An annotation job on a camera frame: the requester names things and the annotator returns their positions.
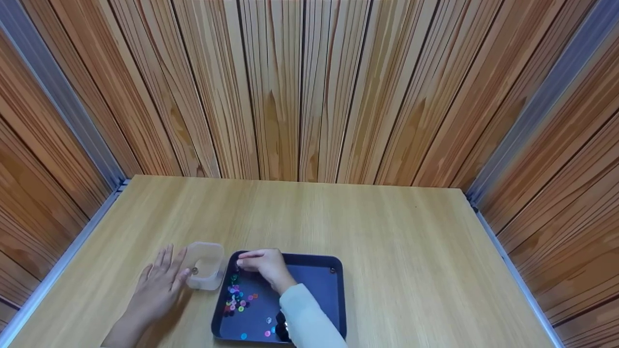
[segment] dark blue tray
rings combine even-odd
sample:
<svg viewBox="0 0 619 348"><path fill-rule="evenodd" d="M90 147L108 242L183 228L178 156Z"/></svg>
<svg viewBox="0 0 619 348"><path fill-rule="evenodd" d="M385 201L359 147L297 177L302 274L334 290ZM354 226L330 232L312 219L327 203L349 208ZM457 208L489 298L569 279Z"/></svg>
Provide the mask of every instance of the dark blue tray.
<svg viewBox="0 0 619 348"><path fill-rule="evenodd" d="M241 270L238 285L245 301L248 301L248 297L253 294L258 294L258 298L249 301L250 306L244 308L242 312L235 309L233 316L224 316L226 301L230 294L228 287L231 284L231 276L236 271L238 255L244 252L237 251L232 254L228 262L210 325L213 336L229 341L284 343L276 334L265 336L265 332L270 331L277 324L275 316L280 310L279 295L256 272ZM292 276L308 288L342 337L346 338L342 262L333 256L305 254L284 254L284 261ZM267 323L267 318L272 319L271 324ZM247 335L245 340L241 338L244 333Z"/></svg>

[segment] child's hand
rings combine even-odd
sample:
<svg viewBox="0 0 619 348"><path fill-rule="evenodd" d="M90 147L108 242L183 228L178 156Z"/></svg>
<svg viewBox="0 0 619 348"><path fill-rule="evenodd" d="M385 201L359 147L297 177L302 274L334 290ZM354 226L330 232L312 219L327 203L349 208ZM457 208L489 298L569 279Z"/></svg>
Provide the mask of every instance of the child's hand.
<svg viewBox="0 0 619 348"><path fill-rule="evenodd" d="M282 295L297 282L288 272L279 249L260 249L240 254L236 264L245 271L260 272L273 290Z"/></svg>
<svg viewBox="0 0 619 348"><path fill-rule="evenodd" d="M134 347L144 331L172 308L189 277L189 269L180 270L187 254L181 249L174 261L174 246L161 249L154 264L144 268L127 310L114 324L102 347Z"/></svg>

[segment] white shirt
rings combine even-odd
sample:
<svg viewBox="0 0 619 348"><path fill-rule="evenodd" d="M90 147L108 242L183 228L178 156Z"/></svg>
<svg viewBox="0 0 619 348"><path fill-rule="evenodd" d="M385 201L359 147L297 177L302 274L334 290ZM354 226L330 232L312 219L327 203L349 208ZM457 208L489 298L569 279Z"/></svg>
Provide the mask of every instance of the white shirt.
<svg viewBox="0 0 619 348"><path fill-rule="evenodd" d="M298 348L346 348L346 342L303 284L294 285L279 298L288 323L290 340Z"/></svg>

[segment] wooden wall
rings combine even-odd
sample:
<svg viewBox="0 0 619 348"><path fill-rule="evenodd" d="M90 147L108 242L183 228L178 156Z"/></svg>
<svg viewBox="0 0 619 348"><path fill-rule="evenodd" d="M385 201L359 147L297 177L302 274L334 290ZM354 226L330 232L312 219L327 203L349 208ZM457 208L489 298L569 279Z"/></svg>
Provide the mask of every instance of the wooden wall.
<svg viewBox="0 0 619 348"><path fill-rule="evenodd" d="M566 347L619 346L619 25L479 207Z"/></svg>
<svg viewBox="0 0 619 348"><path fill-rule="evenodd" d="M465 188L592 0L23 0L128 176Z"/></svg>
<svg viewBox="0 0 619 348"><path fill-rule="evenodd" d="M0 329L110 193L0 32Z"/></svg>

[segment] light wood tabletop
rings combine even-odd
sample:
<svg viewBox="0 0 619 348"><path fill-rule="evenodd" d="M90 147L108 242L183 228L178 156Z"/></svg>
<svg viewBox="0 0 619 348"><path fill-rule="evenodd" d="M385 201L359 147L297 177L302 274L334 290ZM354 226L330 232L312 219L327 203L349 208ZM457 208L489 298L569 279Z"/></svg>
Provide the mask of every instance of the light wood tabletop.
<svg viewBox="0 0 619 348"><path fill-rule="evenodd" d="M131 181L11 346L98 347L157 250L194 241L338 257L350 347L552 346L458 189L164 176ZM217 294L184 291L141 345L229 346Z"/></svg>

